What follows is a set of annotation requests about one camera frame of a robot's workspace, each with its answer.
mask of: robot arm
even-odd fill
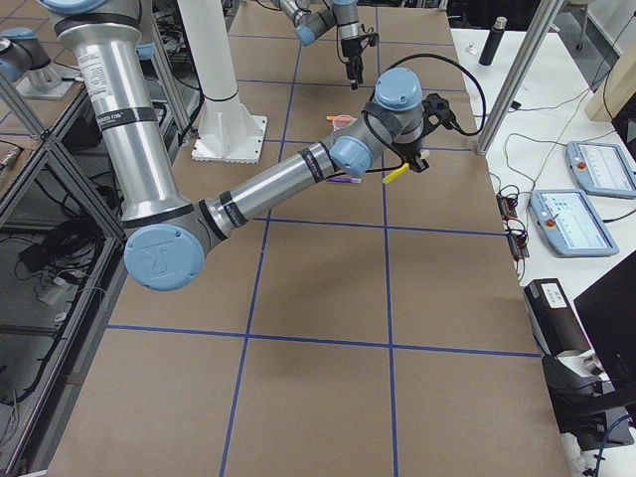
[[[27,74],[31,85],[40,91],[62,83],[51,58],[28,28],[11,28],[0,33],[0,74],[9,81]]]
[[[374,101],[349,127],[216,199],[194,205],[175,183],[135,54],[141,38],[138,2],[42,1],[53,12],[60,42],[78,57],[125,197],[125,264],[144,286],[185,286],[200,273],[208,252],[233,229],[335,171],[362,176],[390,145],[399,148],[411,168],[423,170],[419,150],[429,128],[421,86],[410,70],[394,69],[379,78]],[[62,4],[73,8],[63,10]]]
[[[364,82],[362,52],[366,46],[374,47],[379,37],[375,32],[364,31],[358,18],[357,0],[333,0],[316,13],[299,6],[296,0],[272,0],[272,3],[292,21],[305,47],[337,26],[351,89],[357,89],[358,84]]]

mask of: gray floor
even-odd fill
[[[599,79],[604,78],[611,66],[616,62],[617,56],[611,51],[611,45],[607,43],[591,21],[587,23],[582,48],[577,50],[576,45],[580,39],[581,22],[582,12],[573,14],[561,13],[556,16],[555,25],[559,28],[558,34],[587,82],[592,85],[592,81],[596,78],[596,85],[598,85]]]

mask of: yellow object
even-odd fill
[[[408,170],[408,163],[405,162],[405,163],[403,163],[401,165],[401,167],[399,169],[395,169],[388,176],[386,176],[382,180],[383,184],[390,184],[391,182],[393,182],[395,179],[397,179],[399,176],[401,176],[407,170]]]

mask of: white label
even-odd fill
[[[91,101],[112,95],[112,87],[99,52],[82,55],[78,58],[78,63]]]
[[[542,283],[541,288],[551,308],[567,308],[565,298],[561,294],[556,283]]]

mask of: blue cable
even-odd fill
[[[630,417],[629,414],[625,414],[622,417],[616,419],[612,425],[609,426],[607,432],[603,436],[603,441],[600,444],[600,448],[598,449],[598,455],[596,456],[596,468],[594,469],[594,473],[592,474],[594,477],[598,477],[598,470],[600,469],[600,462],[603,460],[603,450],[605,450],[605,446],[607,445],[607,441],[609,440],[609,434],[612,433],[612,430],[620,424],[623,420],[628,419]]]

